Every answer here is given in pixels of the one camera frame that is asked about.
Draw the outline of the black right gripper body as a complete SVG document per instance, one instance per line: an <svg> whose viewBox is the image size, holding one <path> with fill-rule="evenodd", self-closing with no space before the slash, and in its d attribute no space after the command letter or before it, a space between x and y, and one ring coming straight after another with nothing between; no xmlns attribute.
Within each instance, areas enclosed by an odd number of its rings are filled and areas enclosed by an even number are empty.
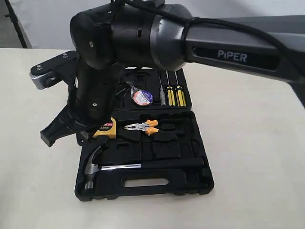
<svg viewBox="0 0 305 229"><path fill-rule="evenodd" d="M76 66L77 84L73 102L69 105L71 123L79 129L98 127L110 121L116 107L115 94L125 65L119 62L97 70L82 57Z"/></svg>

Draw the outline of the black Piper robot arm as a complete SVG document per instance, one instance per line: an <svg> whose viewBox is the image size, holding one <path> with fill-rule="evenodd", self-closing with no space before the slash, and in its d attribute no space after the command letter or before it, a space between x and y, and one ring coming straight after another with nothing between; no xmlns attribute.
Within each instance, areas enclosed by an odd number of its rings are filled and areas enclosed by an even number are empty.
<svg viewBox="0 0 305 229"><path fill-rule="evenodd" d="M164 1L113 0L73 16L70 35L76 68L55 76L67 83L68 102L41 131L48 146L108 122L127 92L128 67L176 71L194 62L286 82L305 100L303 15L223 20Z"/></svg>

